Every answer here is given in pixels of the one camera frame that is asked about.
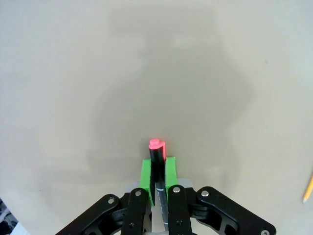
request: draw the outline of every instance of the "screw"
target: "screw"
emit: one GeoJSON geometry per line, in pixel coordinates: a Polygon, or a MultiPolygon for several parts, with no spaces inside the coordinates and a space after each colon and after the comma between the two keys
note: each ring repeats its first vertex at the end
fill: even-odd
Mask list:
{"type": "Polygon", "coordinates": [[[179,192],[179,191],[180,191],[180,188],[179,188],[179,187],[173,188],[173,192],[179,192]]]}
{"type": "Polygon", "coordinates": [[[263,231],[261,232],[261,235],[269,235],[269,231],[263,230],[263,231]]]}
{"type": "Polygon", "coordinates": [[[201,192],[201,196],[202,196],[202,197],[207,197],[208,195],[209,195],[209,192],[206,191],[206,190],[204,190],[204,191],[201,192]]]}
{"type": "Polygon", "coordinates": [[[109,200],[108,200],[108,203],[109,204],[112,204],[114,202],[114,198],[110,198],[109,200]]]}

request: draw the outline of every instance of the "pink pen clip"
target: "pink pen clip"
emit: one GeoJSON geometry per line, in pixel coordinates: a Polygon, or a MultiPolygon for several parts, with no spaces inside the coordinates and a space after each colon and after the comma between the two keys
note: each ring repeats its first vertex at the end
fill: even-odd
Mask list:
{"type": "Polygon", "coordinates": [[[164,141],[160,141],[159,139],[152,139],[149,143],[149,149],[158,149],[163,147],[163,160],[166,159],[166,144],[164,141]]]}

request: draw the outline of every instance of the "green gripper pad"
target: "green gripper pad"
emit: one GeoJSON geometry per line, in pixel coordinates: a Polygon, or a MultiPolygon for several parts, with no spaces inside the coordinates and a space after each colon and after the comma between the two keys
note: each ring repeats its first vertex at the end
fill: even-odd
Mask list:
{"type": "Polygon", "coordinates": [[[168,189],[173,185],[178,185],[175,157],[167,157],[165,161],[165,187],[167,195],[168,189]]]}
{"type": "Polygon", "coordinates": [[[156,184],[153,179],[151,159],[144,159],[142,161],[139,187],[147,191],[147,193],[149,194],[151,207],[153,207],[155,205],[156,199],[155,197],[156,184]]]}

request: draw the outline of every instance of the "pencil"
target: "pencil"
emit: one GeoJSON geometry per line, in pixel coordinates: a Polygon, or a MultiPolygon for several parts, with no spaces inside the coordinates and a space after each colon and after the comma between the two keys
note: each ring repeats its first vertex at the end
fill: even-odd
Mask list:
{"type": "Polygon", "coordinates": [[[303,196],[303,200],[302,202],[303,203],[306,203],[306,201],[308,200],[308,198],[310,197],[310,194],[312,192],[312,189],[313,189],[313,174],[312,174],[312,177],[311,177],[311,180],[309,182],[309,185],[307,187],[307,190],[305,191],[305,194],[303,196]]]}

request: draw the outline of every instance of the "bolt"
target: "bolt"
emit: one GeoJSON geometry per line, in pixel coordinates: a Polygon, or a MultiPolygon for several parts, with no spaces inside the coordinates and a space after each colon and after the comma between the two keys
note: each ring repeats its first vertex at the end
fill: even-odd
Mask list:
{"type": "Polygon", "coordinates": [[[261,235],[269,235],[269,231],[263,230],[263,231],[261,232],[261,235]]]}
{"type": "Polygon", "coordinates": [[[179,187],[173,188],[173,192],[179,192],[179,191],[180,191],[180,188],[179,188],[179,187]]]}
{"type": "Polygon", "coordinates": [[[110,198],[109,200],[108,200],[108,203],[109,204],[112,204],[114,202],[114,198],[110,198]]]}
{"type": "Polygon", "coordinates": [[[209,195],[209,192],[206,191],[206,190],[204,190],[204,191],[201,192],[201,196],[202,196],[202,197],[207,197],[208,195],[209,195]]]}

